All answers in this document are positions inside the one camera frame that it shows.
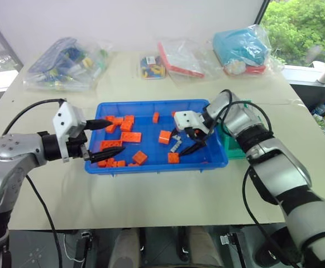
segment orange building block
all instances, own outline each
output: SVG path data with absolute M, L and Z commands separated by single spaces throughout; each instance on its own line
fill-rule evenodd
M 133 160 L 139 164 L 142 165 L 147 160 L 147 155 L 144 154 L 142 151 L 138 151 L 136 154 L 133 155 Z
M 159 142 L 163 144 L 169 144 L 170 136 L 171 136 L 170 131 L 161 130 L 159 136 Z
M 113 119 L 113 124 L 116 125 L 116 126 L 120 126 L 124 121 L 124 118 L 123 117 L 115 117 Z
M 152 116 L 152 122 L 154 124 L 157 124 L 158 121 L 159 121 L 159 113 L 155 112 L 154 115 Z
M 130 121 L 134 124 L 135 116 L 124 116 L 124 121 Z
M 110 140 L 110 141 L 102 141 L 101 142 L 101 147 L 100 150 L 102 151 L 105 148 L 109 148 L 109 147 L 120 147 L 123 145 L 123 141 L 121 140 Z
M 124 142 L 141 142 L 141 132 L 122 132 L 120 139 Z
M 107 166 L 107 160 L 99 161 L 97 164 L 100 168 L 104 168 Z
M 169 164 L 178 164 L 178 163 L 180 163 L 179 153 L 178 152 L 170 152 L 170 153 L 168 153 L 168 163 Z
M 106 120 L 111 121 L 113 123 L 115 116 L 106 116 Z
M 120 126 L 120 130 L 125 132 L 130 132 L 132 128 L 133 123 L 131 121 L 124 121 Z
M 117 161 L 117 166 L 126 166 L 125 160 Z
M 110 125 L 110 126 L 106 127 L 105 130 L 107 133 L 112 134 L 116 130 L 116 127 L 117 127 L 116 125 Z
M 112 168 L 114 163 L 114 158 L 107 159 L 107 165 L 106 168 Z

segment table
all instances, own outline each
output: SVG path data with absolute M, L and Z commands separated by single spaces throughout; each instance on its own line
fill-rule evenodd
M 313 190 L 325 198 L 325 136 L 302 101 L 280 74 L 259 78 L 221 78 L 176 85 L 170 78 L 142 80 L 135 70 L 139 52 L 120 52 L 95 91 L 89 93 L 28 92 L 22 79 L 25 66 L 0 100 L 0 135 L 9 121 L 29 104 L 48 98 L 67 98 L 94 118 L 101 102 L 204 98 L 212 101 L 223 89 L 260 105 L 273 124 L 275 136 L 309 170 Z M 12 133 L 53 133 L 57 104 L 36 107 L 14 125 Z M 242 202 L 246 160 L 232 160 L 215 170 L 90 175 L 82 159 L 61 160 L 30 172 L 57 229 L 250 224 Z M 261 223 L 282 222 L 281 210 L 265 203 L 253 184 L 247 200 Z M 10 229 L 49 229 L 44 210 L 24 182 L 11 215 Z

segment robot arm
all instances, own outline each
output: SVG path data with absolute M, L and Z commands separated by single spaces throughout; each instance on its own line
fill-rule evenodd
M 0 267 L 8 238 L 7 225 L 17 200 L 22 181 L 34 168 L 47 161 L 82 157 L 92 163 L 110 158 L 124 147 L 112 147 L 92 153 L 86 149 L 84 130 L 105 128 L 112 123 L 103 119 L 85 120 L 82 111 L 68 102 L 61 104 L 53 119 L 56 134 L 6 134 L 0 137 Z
M 225 112 L 220 113 L 223 107 L 238 101 L 229 93 L 221 92 L 201 114 L 176 112 L 176 130 L 188 129 L 194 140 L 198 130 L 203 141 L 213 121 L 220 122 L 225 116 Z M 291 237 L 303 253 L 304 266 L 325 266 L 325 200 L 310 189 L 306 168 L 243 104 L 230 106 L 224 125 L 246 153 L 251 165 L 249 175 L 262 199 L 282 209 Z

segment foliage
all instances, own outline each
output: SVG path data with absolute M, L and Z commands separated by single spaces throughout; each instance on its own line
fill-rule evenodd
M 272 54 L 286 64 L 325 62 L 325 0 L 271 2 L 261 24 L 268 32 Z M 310 58 L 313 51 L 319 53 Z

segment bag of colorful pieces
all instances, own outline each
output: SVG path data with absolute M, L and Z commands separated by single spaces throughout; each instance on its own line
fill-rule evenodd
M 190 39 L 161 39 L 157 43 L 161 59 L 177 83 L 215 80 L 222 68 L 212 51 Z
M 260 25 L 216 33 L 213 50 L 228 75 L 260 75 L 281 71 L 284 67 L 270 56 L 269 39 Z
M 166 76 L 165 66 L 158 55 L 142 56 L 139 66 L 139 73 L 143 79 L 161 79 Z
M 34 64 L 24 78 L 26 89 L 86 91 L 97 84 L 106 70 L 107 44 L 65 37 L 57 40 Z

